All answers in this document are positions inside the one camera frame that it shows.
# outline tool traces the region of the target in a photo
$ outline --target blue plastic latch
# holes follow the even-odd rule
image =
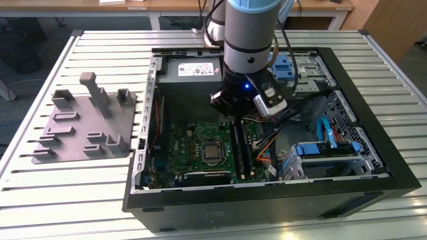
[[[271,66],[271,72],[277,81],[293,81],[295,73],[292,69],[292,62],[284,54],[279,54],[275,62]]]
[[[297,155],[297,156],[303,155],[304,152],[303,152],[303,148],[301,148],[300,145],[296,145],[296,146],[295,146],[295,150],[296,150],[296,155]]]
[[[309,154],[309,155],[320,154],[317,145],[315,143],[301,144],[300,146],[304,151],[304,154]]]
[[[289,158],[287,157],[281,164],[281,170],[287,167],[288,164],[289,164]]]
[[[356,141],[351,143],[353,151],[359,154],[361,152],[360,145]]]

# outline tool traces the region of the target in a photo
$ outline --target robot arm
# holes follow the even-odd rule
[[[268,71],[279,11],[287,11],[280,14],[287,16],[293,0],[283,6],[280,3],[281,0],[219,2],[225,4],[221,6],[225,9],[223,87],[211,95],[211,105],[227,116],[244,116],[257,109],[268,117],[287,107],[284,95]],[[219,8],[212,12],[209,26],[221,16],[216,11]]]

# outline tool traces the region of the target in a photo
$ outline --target white paper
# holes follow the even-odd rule
[[[98,0],[100,6],[125,4],[125,0]]]
[[[177,66],[177,76],[212,76],[213,73],[213,63],[200,62],[200,63],[181,63]]]

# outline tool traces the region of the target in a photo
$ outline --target aluminum table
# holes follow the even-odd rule
[[[276,33],[280,45],[284,39]],[[345,218],[151,233],[121,211],[129,157],[34,165],[29,154],[53,110],[52,93],[86,95],[81,72],[108,93],[137,94],[143,119],[152,48],[201,47],[191,31],[85,31],[72,36],[0,161],[0,239],[400,239],[427,236],[427,100],[368,35],[289,31],[295,47],[332,48],[423,188]],[[140,126],[134,124],[132,135]],[[132,139],[130,147],[137,147]]]

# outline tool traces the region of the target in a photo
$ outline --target label sticker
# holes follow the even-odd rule
[[[213,63],[181,63],[177,66],[177,76],[212,76],[213,73]]]
[[[275,169],[275,167],[273,166],[268,166],[268,172],[273,175],[273,176],[276,176],[276,174],[277,174],[277,170]]]
[[[126,10],[147,10],[147,7],[128,7]]]

